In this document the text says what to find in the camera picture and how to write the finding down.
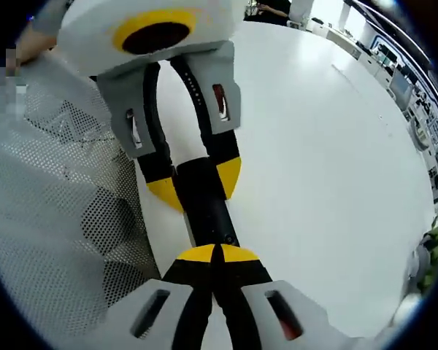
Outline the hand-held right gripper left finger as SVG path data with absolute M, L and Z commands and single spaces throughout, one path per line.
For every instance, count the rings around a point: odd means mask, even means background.
M 213 244 L 183 252 L 161 280 L 151 279 L 109 308 L 95 349 L 200 349 L 212 311 Z

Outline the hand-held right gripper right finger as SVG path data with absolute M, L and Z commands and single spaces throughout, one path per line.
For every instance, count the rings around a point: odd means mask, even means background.
M 214 247 L 213 294 L 234 349 L 350 349 L 355 343 L 314 300 L 273 280 L 250 250 Z

